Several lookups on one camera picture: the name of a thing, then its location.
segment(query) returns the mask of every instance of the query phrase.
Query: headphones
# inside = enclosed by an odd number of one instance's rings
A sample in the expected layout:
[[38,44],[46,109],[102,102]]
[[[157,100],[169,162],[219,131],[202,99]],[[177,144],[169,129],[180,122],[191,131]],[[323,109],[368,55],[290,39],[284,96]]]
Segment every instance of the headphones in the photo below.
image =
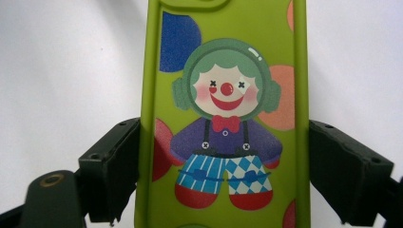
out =
[[186,64],[183,69],[183,76],[175,80],[172,84],[172,94],[175,102],[175,106],[182,110],[187,110],[192,107],[201,116],[211,119],[212,115],[201,110],[195,103],[195,99],[192,96],[193,84],[192,79],[199,77],[199,72],[194,72],[195,68],[198,67],[200,61],[211,54],[217,53],[217,51],[230,50],[232,53],[236,51],[245,58],[251,60],[253,64],[257,67],[259,71],[261,85],[258,86],[259,92],[259,104],[251,111],[249,114],[240,117],[243,121],[251,119],[257,116],[261,111],[272,112],[278,108],[281,88],[280,86],[272,80],[269,71],[269,66],[267,66],[263,57],[250,45],[235,39],[218,39],[207,42],[198,48],[196,48],[192,54],[187,59]]

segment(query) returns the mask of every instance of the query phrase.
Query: x eye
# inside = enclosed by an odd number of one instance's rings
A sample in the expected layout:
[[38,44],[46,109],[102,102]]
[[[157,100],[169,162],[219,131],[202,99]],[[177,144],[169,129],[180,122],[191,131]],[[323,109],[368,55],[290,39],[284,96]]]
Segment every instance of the x eye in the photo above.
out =
[[245,82],[239,82],[238,88],[245,88]]

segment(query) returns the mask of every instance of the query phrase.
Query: phone case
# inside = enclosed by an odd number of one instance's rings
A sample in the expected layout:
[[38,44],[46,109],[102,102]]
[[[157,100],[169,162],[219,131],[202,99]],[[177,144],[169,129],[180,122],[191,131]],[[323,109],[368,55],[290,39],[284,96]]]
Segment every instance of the phone case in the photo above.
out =
[[136,228],[310,227],[304,0],[151,0]]

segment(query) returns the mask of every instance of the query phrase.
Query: screw hole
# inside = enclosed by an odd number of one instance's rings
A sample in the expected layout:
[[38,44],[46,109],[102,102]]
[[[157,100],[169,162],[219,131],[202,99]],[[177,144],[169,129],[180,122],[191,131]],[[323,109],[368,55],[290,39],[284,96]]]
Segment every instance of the screw hole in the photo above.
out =
[[380,163],[380,159],[379,158],[371,158],[371,162]]
[[63,174],[53,174],[42,179],[40,185],[42,187],[51,187],[60,183],[64,178],[65,176]]
[[91,154],[91,155],[89,156],[89,158],[90,158],[90,159],[93,159],[93,160],[99,160],[99,159],[100,159],[100,155],[99,155],[99,154]]

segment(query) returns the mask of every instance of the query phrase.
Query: black mechanical arm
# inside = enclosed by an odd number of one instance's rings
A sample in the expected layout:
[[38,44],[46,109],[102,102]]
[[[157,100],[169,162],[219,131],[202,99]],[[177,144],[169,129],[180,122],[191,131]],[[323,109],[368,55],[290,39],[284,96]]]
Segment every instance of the black mechanical arm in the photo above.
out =
[[[26,203],[0,215],[2,228],[86,227],[120,220],[139,177],[140,119],[116,124],[79,159],[75,173],[60,170],[34,180]],[[393,163],[338,129],[310,121],[310,178],[341,221],[403,227],[403,179],[390,178]]]

